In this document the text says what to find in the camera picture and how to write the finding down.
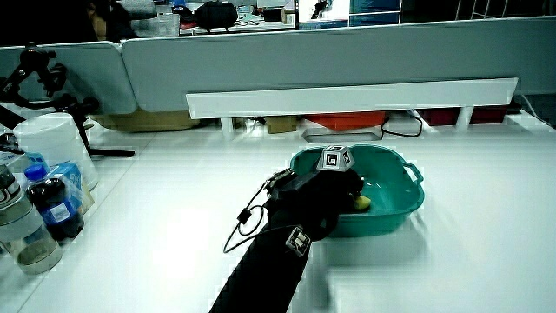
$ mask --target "gray divider panel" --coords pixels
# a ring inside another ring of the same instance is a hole
[[[126,114],[137,110],[137,102],[128,72],[122,60],[120,47],[114,43],[60,43],[45,44],[41,48],[56,52],[50,59],[49,68],[61,63],[68,69],[67,81],[61,96],[70,93],[80,101],[87,96],[95,97],[101,104],[102,113]],[[19,65],[23,47],[0,48],[0,77],[8,77]],[[33,73],[21,84],[20,94],[31,101],[49,100],[43,85]]]
[[[556,17],[134,39],[122,56],[146,111],[187,110],[194,92],[466,78],[517,77],[517,94],[547,94]]]

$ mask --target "teal plastic basin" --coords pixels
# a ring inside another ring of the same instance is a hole
[[[324,147],[310,148],[296,154],[291,169],[298,175],[308,173]],[[356,144],[351,147],[353,170],[363,178],[361,194],[371,199],[371,209],[356,214],[342,214],[332,237],[383,235],[398,229],[411,212],[425,200],[420,186],[423,176],[415,165],[407,163],[395,151],[377,145]],[[406,169],[416,177],[413,180]]]

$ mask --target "cardboard box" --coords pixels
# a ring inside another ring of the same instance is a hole
[[[265,117],[269,134],[297,130],[297,117]]]
[[[293,24],[295,22],[295,11],[281,8],[281,22],[284,24]]]
[[[141,109],[130,114],[91,116],[101,126],[111,130],[140,132],[187,130],[201,123],[192,119],[188,111],[147,112]]]

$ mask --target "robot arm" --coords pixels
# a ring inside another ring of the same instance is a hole
[[[268,222],[210,312],[286,312],[311,243],[334,230],[341,211],[353,209],[363,185],[351,169],[314,170],[304,176],[290,170],[271,184],[264,204]]]
[[[311,19],[316,19],[317,17],[321,17],[322,12],[324,9],[331,5],[331,0],[318,0],[318,2],[314,5],[314,12],[311,16]]]

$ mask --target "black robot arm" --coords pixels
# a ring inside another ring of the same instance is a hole
[[[340,212],[354,207],[354,196],[362,188],[353,170],[315,170],[285,180],[277,184],[280,186],[268,188],[270,199],[264,204],[268,222],[210,312],[286,312],[307,264],[311,243],[334,230]]]
[[[33,72],[38,74],[39,82],[43,83],[47,97],[53,97],[55,92],[62,90],[66,82],[66,68],[61,64],[56,64],[50,70],[48,69],[50,59],[55,57],[54,51],[46,51],[38,48],[34,43],[29,43],[19,56],[20,64],[8,78],[0,82],[0,101],[13,102],[17,106],[28,109],[55,106],[53,103],[42,103],[40,106],[31,104],[18,93],[19,84]]]

